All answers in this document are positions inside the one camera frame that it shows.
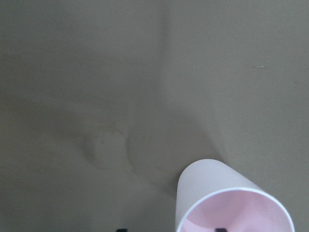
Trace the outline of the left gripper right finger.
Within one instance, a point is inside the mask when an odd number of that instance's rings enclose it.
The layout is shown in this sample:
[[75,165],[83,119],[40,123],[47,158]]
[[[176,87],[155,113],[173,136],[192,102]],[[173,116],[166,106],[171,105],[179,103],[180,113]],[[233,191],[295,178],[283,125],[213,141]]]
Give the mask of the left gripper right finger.
[[215,232],[227,232],[226,228],[216,228]]

